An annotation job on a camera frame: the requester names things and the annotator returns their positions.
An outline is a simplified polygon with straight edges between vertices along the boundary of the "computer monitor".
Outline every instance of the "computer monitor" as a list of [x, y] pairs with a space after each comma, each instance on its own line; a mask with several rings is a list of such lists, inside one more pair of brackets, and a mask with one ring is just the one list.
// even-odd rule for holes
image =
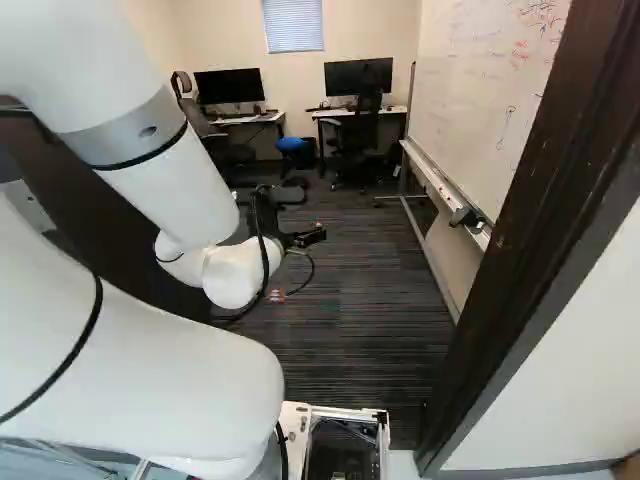
[[215, 103], [261, 102], [264, 100], [259, 68], [195, 72], [198, 101]]
[[346, 62], [326, 62], [324, 64], [324, 82], [327, 97], [359, 95], [362, 79], [368, 66], [384, 93], [391, 92], [393, 76], [393, 58], [371, 58], [368, 60], [349, 60]]

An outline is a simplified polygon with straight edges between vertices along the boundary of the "robotic arm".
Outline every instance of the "robotic arm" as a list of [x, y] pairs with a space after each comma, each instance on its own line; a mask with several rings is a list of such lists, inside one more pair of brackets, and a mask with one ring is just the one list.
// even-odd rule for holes
[[[216, 246], [238, 225], [234, 199], [117, 3], [12, 2], [0, 34], [0, 93], [160, 227], [167, 271], [222, 307], [249, 303], [293, 239], [263, 204], [257, 236]], [[260, 474], [284, 389], [268, 349], [92, 276], [2, 194], [0, 224], [0, 436], [129, 452], [206, 480]]]

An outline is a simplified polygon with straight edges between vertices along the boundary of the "whiteboard stand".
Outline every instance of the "whiteboard stand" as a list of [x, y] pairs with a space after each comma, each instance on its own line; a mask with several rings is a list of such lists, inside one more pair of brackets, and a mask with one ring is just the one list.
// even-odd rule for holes
[[[433, 163], [426, 158], [411, 139], [400, 140], [400, 145], [402, 145], [403, 154], [409, 158], [411, 164], [415, 165], [427, 181], [433, 186], [434, 194], [437, 194], [442, 199], [443, 203], [449, 207], [451, 215], [453, 215], [458, 209], [469, 206], [462, 195], [458, 193], [457, 189], [449, 183], [442, 174], [440, 174]], [[483, 252], [487, 250], [489, 240], [491, 240], [491, 227], [489, 227], [488, 224], [485, 223], [482, 230], [478, 233], [475, 233], [471, 228], [464, 225], [459, 225], [455, 228], [464, 228], [471, 236], [474, 243]]]
[[[414, 87], [415, 73], [416, 73], [416, 62], [413, 62], [411, 64], [411, 77], [410, 77], [410, 83], [409, 83], [409, 102], [408, 102], [409, 107], [407, 110], [407, 121], [405, 124], [405, 130], [403, 135], [404, 138], [408, 137], [409, 126], [411, 124], [411, 106], [412, 106], [412, 100], [413, 100], [413, 87]], [[400, 166], [400, 179], [398, 182], [398, 194], [391, 195], [391, 196], [374, 197], [373, 199], [374, 201], [392, 200], [392, 199], [400, 200], [400, 203], [402, 204], [404, 211], [407, 214], [407, 217], [409, 217], [409, 221], [411, 222], [411, 225], [414, 231], [416, 232], [416, 235], [418, 236], [420, 245], [422, 245], [424, 243], [424, 238], [420, 233], [420, 229], [418, 228], [418, 223], [413, 213], [411, 212], [411, 209], [409, 208], [409, 205], [406, 199], [407, 198], [428, 198], [429, 195], [407, 195], [407, 176], [409, 174], [409, 171], [411, 170], [411, 165], [410, 165], [411, 163], [416, 165], [416, 167], [418, 167], [418, 169], [422, 172], [422, 174], [429, 181], [429, 183], [433, 185], [434, 191], [440, 195], [445, 205], [447, 205], [450, 208], [451, 215], [453, 215], [456, 212], [456, 210], [458, 210], [459, 208], [464, 208], [467, 206], [472, 207], [472, 206], [469, 205], [469, 203], [464, 199], [464, 197], [458, 193], [458, 190], [451, 183], [449, 183], [442, 174], [440, 174], [440, 172], [435, 167], [433, 162], [431, 162], [429, 159], [426, 158], [427, 155], [424, 152], [422, 152], [417, 147], [417, 145], [411, 141], [410, 138], [409, 140], [404, 140], [404, 139], [400, 140], [400, 145], [402, 146], [403, 152], [402, 152], [402, 164]], [[472, 229], [463, 225], [460, 225], [455, 228], [464, 228], [469, 233], [469, 235], [471, 236], [475, 244], [478, 247], [480, 247], [480, 249], [483, 252], [487, 250], [487, 247], [489, 245], [489, 240], [491, 239], [491, 227], [489, 227], [488, 224], [486, 224], [483, 227], [482, 231], [480, 231], [479, 233], [474, 233]]]
[[409, 223], [411, 224], [411, 228], [413, 229], [413, 233], [418, 240], [418, 244], [422, 249], [422, 253], [424, 257], [427, 259], [427, 263], [429, 264], [429, 268], [431, 269], [431, 273], [438, 284], [438, 288], [440, 289], [440, 293], [442, 294], [442, 298], [444, 299], [444, 303], [447, 305], [447, 309], [449, 310], [449, 314], [453, 319], [454, 323], [458, 323], [458, 319], [460, 318], [460, 310], [456, 305], [455, 300], [453, 299], [453, 295], [449, 291], [449, 287], [447, 286], [447, 282], [445, 280], [444, 274], [440, 270], [440, 266], [438, 262], [434, 258], [434, 254], [431, 252], [431, 249], [428, 247], [425, 235], [420, 231], [420, 227], [418, 226], [418, 221], [416, 217], [413, 215], [411, 211], [411, 207], [409, 207], [409, 203], [407, 199], [410, 198], [429, 198], [429, 195], [407, 195], [407, 177], [409, 171], [411, 170], [409, 156], [404, 152], [402, 152], [402, 166], [400, 167], [400, 179], [398, 181], [398, 194], [397, 195], [389, 195], [389, 196], [380, 196], [374, 197], [374, 201], [378, 200], [400, 200], [400, 204], [404, 209], [404, 213], [407, 215], [409, 219]]

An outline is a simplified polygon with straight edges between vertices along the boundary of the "white desk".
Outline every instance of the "white desk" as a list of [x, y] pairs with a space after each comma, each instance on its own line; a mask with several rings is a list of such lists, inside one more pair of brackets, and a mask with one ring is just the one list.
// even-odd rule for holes
[[[407, 107], [404, 105], [394, 105], [389, 107], [383, 107], [378, 112], [380, 115], [397, 115], [397, 114], [407, 114]], [[311, 114], [311, 118], [314, 120], [316, 118], [336, 118], [336, 117], [348, 117], [350, 115], [355, 115], [356, 112], [347, 110], [346, 108], [334, 108], [332, 110], [318, 110], [317, 112], [313, 112]]]
[[248, 117], [240, 118], [220, 118], [209, 122], [209, 125], [227, 126], [227, 125], [241, 125], [243, 123], [279, 123], [284, 120], [285, 112], [278, 112], [272, 114], [272, 116], [251, 115]]
[[[400, 135], [399, 138], [404, 137], [405, 124], [407, 120], [407, 107], [404, 105], [394, 105], [390, 107], [383, 107], [380, 109], [378, 114], [380, 116], [386, 117], [391, 115], [402, 115], [403, 119], [400, 122]], [[349, 117], [355, 115], [356, 112], [347, 110], [346, 108], [335, 108], [332, 110], [318, 110], [311, 114], [311, 118], [316, 120], [318, 123], [318, 144], [320, 147], [320, 176], [324, 176], [326, 170], [326, 163], [324, 157], [324, 132], [322, 131], [322, 123], [319, 121], [322, 118], [340, 118], [340, 117]]]
[[284, 137], [284, 120], [285, 112], [278, 111], [277, 113], [271, 113], [268, 115], [251, 115], [240, 118], [219, 118], [218, 120], [210, 121], [209, 125], [214, 125], [220, 129], [235, 128], [242, 125], [263, 125], [263, 129], [268, 126], [274, 126], [278, 132], [278, 138], [282, 138]]

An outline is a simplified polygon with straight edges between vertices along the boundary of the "black office chair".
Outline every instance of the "black office chair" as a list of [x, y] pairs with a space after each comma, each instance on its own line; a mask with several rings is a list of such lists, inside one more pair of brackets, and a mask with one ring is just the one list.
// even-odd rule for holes
[[376, 166], [370, 161], [366, 151], [378, 148], [381, 105], [382, 89], [364, 88], [358, 96], [353, 117], [345, 117], [344, 120], [320, 119], [321, 124], [329, 125], [335, 130], [335, 136], [327, 140], [327, 144], [334, 148], [327, 162], [328, 168], [335, 173], [331, 190], [351, 183], [360, 187], [360, 193], [365, 193], [367, 185], [377, 180]]
[[196, 131], [202, 144], [207, 149], [213, 163], [229, 185], [229, 188], [255, 187], [255, 181], [241, 181], [234, 178], [239, 165], [246, 165], [256, 161], [256, 151], [249, 145], [234, 145], [229, 141], [229, 135], [209, 124], [200, 106], [193, 98], [183, 97], [183, 93], [193, 90], [191, 78], [186, 72], [173, 72], [171, 87], [178, 99], [178, 105], [187, 117], [187, 121]]
[[[189, 93], [193, 88], [191, 79], [186, 72], [173, 72], [171, 87], [187, 121], [200, 137], [227, 186], [231, 189], [237, 189], [237, 203], [247, 205], [250, 192], [256, 186], [270, 184], [269, 179], [246, 179], [245, 177], [238, 180], [235, 178], [236, 175], [244, 177], [242, 172], [238, 171], [239, 167], [256, 161], [255, 149], [249, 145], [231, 144], [227, 133], [220, 132], [209, 124], [207, 117], [204, 116], [195, 100], [182, 96], [182, 93]], [[278, 205], [300, 205], [307, 201], [306, 192], [300, 186], [282, 187], [276, 185], [270, 190], [270, 195]]]

